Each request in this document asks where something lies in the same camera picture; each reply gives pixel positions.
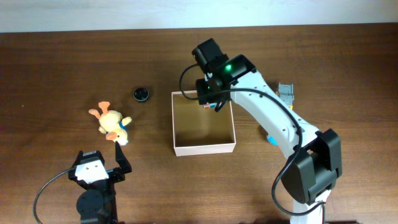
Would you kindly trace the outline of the colourful puzzle cube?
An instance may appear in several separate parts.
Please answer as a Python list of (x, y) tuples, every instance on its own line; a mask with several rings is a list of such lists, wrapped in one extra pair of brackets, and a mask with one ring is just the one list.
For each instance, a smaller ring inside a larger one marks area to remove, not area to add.
[(203, 109), (211, 109), (211, 108), (215, 108), (216, 107), (216, 103), (207, 103), (205, 105), (203, 105)]

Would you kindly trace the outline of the small black round cap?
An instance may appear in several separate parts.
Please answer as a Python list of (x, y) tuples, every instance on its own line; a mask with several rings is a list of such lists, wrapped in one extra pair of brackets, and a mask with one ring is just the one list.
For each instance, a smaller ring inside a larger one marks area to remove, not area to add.
[(146, 88), (137, 88), (134, 90), (133, 97), (136, 101), (144, 103), (149, 99), (149, 91)]

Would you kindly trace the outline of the yellow and grey toy truck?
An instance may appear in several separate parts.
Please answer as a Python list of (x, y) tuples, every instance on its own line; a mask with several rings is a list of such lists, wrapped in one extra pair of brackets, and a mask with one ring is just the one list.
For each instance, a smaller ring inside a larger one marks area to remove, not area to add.
[(278, 84), (277, 96), (292, 110), (294, 102), (294, 85), (293, 84)]

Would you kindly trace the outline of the blue toy ball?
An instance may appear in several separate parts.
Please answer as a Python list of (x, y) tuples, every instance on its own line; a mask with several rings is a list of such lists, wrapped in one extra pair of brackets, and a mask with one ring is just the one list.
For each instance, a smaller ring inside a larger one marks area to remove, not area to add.
[(267, 141), (268, 141), (270, 144), (274, 145), (274, 146), (277, 146), (277, 145), (278, 145), (277, 141), (276, 141), (270, 134), (267, 135)]

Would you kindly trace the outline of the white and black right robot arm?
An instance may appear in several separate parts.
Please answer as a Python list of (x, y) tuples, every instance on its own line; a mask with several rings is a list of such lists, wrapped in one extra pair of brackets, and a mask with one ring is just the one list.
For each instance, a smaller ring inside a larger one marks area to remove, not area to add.
[(204, 78), (196, 81), (199, 104), (227, 101), (245, 109), (275, 140), (287, 159), (277, 174), (271, 196), (291, 223), (324, 223), (325, 205), (343, 173), (341, 139), (324, 132), (290, 109), (245, 56), (229, 58), (213, 39), (192, 50)]

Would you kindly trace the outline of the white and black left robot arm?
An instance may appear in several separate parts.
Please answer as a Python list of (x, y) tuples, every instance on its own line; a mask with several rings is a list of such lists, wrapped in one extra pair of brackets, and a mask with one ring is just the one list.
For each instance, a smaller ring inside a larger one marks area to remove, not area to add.
[(132, 172), (132, 168), (118, 142), (115, 143), (115, 160), (118, 166), (107, 170), (100, 151), (80, 151), (68, 171), (68, 178), (85, 190), (76, 202), (81, 223), (120, 222), (114, 185), (124, 181), (125, 175)]

